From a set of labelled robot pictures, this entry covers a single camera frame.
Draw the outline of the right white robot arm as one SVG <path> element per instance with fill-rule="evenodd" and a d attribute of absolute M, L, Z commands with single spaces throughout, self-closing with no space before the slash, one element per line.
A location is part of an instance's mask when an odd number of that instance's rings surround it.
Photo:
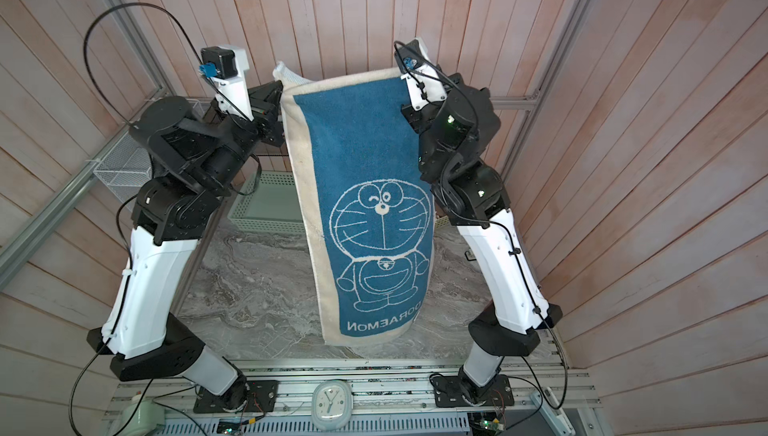
<path fill-rule="evenodd" d="M 528 356 L 562 317 L 542 295 L 516 232 L 499 173 L 481 156 L 500 128 L 489 90 L 460 74 L 405 74 L 410 96 L 402 113 L 419 136 L 418 169 L 450 223 L 469 244 L 491 303 L 469 324 L 473 346 L 457 376 L 476 404 L 496 383 L 507 356 Z"/>

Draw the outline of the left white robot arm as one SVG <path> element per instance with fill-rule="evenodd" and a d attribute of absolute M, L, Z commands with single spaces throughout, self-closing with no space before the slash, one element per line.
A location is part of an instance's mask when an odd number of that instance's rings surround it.
<path fill-rule="evenodd" d="M 87 341 L 112 357 L 122 382 L 182 376 L 241 409 L 247 379 L 179 321 L 170 306 L 183 270 L 210 217 L 232 190 L 234 177 L 260 141 L 279 145 L 283 86 L 270 82 L 246 92 L 245 108 L 213 104 L 216 121 L 198 120 L 181 96 L 151 104 L 129 133 L 162 167 L 136 195 L 130 256 L 108 320 Z"/>

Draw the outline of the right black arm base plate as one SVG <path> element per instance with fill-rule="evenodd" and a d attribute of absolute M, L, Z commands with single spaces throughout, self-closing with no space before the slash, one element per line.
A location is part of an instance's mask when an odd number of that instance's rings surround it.
<path fill-rule="evenodd" d="M 432 373 L 428 381 L 438 408 L 464 408 L 514 405 L 511 383 L 506 375 L 498 374 L 485 386 L 476 386 L 463 375 Z"/>

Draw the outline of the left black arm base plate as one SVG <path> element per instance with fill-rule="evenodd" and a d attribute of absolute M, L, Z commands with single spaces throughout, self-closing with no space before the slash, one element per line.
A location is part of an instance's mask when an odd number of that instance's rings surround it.
<path fill-rule="evenodd" d="M 274 410 L 278 389 L 279 382 L 277 380 L 261 379 L 237 380 L 222 395 L 214 395 L 203 388 L 199 391 L 193 412 L 195 414 L 269 413 Z"/>

